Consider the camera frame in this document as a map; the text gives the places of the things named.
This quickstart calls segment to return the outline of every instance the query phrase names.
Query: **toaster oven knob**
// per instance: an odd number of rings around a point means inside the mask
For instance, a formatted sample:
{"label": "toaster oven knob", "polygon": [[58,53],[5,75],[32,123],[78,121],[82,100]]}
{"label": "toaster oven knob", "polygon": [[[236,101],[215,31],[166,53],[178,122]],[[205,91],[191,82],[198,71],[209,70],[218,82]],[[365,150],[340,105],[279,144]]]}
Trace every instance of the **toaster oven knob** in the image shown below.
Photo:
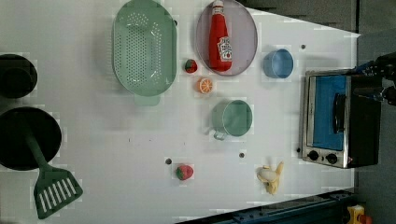
{"label": "toaster oven knob", "polygon": [[334,154],[329,154],[329,155],[326,157],[326,160],[327,160],[330,164],[335,164],[335,163],[338,161],[337,156],[334,155]]}
{"label": "toaster oven knob", "polygon": [[316,160],[319,158],[319,154],[318,154],[316,151],[312,150],[312,151],[310,151],[310,152],[308,153],[308,157],[309,157],[309,159],[311,159],[312,161],[316,161]]}

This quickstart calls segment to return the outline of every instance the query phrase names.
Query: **green colander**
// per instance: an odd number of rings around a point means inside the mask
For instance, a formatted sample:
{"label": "green colander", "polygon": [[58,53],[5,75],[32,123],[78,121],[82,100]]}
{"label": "green colander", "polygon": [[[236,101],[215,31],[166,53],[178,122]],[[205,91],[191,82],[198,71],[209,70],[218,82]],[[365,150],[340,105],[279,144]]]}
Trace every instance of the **green colander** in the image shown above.
{"label": "green colander", "polygon": [[174,82],[177,29],[171,15],[151,0],[125,4],[113,24],[113,68],[138,105],[157,105]]}

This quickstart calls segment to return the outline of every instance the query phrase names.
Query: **toaster oven handle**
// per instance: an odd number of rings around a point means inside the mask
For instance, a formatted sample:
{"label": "toaster oven handle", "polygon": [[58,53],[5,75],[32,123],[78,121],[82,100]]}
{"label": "toaster oven handle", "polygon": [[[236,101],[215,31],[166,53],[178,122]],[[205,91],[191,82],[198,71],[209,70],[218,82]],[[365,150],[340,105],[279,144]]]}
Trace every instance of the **toaster oven handle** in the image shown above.
{"label": "toaster oven handle", "polygon": [[332,129],[334,133],[341,133],[344,131],[345,111],[346,96],[336,93],[332,107]]}

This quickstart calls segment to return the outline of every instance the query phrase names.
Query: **black pan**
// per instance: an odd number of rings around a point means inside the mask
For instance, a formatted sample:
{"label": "black pan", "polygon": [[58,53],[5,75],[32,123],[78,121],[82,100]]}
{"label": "black pan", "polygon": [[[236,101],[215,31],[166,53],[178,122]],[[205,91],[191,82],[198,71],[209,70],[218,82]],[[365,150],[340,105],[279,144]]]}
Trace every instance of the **black pan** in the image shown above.
{"label": "black pan", "polygon": [[62,142],[61,128],[47,112],[33,107],[8,110],[0,116],[0,164],[9,169],[27,171],[38,168],[30,148],[21,139],[23,133],[17,120],[25,116],[40,148],[51,161]]}
{"label": "black pan", "polygon": [[17,99],[29,94],[37,83],[37,71],[29,60],[16,54],[0,55],[0,95]]}

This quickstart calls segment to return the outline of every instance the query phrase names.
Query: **spatula handle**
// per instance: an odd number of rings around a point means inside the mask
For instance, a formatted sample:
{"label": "spatula handle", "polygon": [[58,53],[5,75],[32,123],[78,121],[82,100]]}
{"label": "spatula handle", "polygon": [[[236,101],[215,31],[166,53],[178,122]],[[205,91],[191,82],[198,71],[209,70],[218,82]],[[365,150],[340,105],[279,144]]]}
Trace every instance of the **spatula handle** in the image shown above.
{"label": "spatula handle", "polygon": [[24,116],[21,116],[20,127],[22,129],[22,132],[24,133],[24,140],[27,146],[32,151],[33,156],[35,157],[35,161],[37,162],[40,169],[50,170],[51,167],[49,166],[46,158],[41,152],[41,148],[38,145],[37,140],[35,139],[35,135],[33,134],[32,129],[30,128],[29,123]]}

